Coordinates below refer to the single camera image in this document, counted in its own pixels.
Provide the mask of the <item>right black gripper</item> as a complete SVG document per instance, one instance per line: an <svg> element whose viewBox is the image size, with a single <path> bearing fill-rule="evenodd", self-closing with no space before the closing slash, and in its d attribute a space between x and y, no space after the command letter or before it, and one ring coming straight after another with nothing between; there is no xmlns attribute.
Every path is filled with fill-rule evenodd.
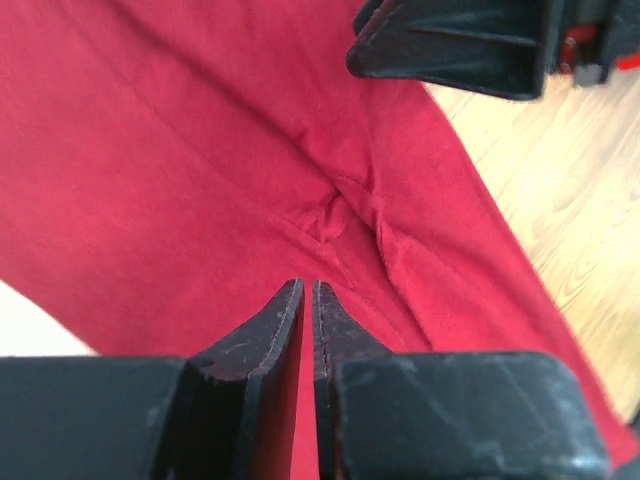
<svg viewBox="0 0 640 480"><path fill-rule="evenodd" d="M547 72L607 83L615 60L639 51L639 0L369 1L353 29L354 76L534 100Z"/></svg>

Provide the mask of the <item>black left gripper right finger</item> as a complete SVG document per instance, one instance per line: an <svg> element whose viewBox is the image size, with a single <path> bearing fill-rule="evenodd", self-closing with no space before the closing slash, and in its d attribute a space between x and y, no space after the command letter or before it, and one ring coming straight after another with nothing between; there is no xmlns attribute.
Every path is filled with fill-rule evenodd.
<svg viewBox="0 0 640 480"><path fill-rule="evenodd" d="M604 479L611 460L578 381L538 352L390 351L312 290L324 479Z"/></svg>

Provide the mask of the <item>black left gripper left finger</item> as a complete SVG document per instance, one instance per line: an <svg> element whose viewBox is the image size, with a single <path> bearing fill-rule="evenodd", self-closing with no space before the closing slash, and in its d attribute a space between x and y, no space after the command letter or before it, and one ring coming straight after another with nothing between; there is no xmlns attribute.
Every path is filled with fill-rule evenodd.
<svg viewBox="0 0 640 480"><path fill-rule="evenodd" d="M286 479L304 285L189 357L7 357L5 479Z"/></svg>

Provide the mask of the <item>dark red t shirt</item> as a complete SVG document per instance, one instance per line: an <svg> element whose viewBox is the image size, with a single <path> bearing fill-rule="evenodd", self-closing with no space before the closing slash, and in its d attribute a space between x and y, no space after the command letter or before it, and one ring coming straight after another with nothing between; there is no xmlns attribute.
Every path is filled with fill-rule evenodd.
<svg viewBox="0 0 640 480"><path fill-rule="evenodd" d="M288 279L398 352L534 350L639 452L440 107L351 76L356 1L5 1L1 277L96 351L189 355Z"/></svg>

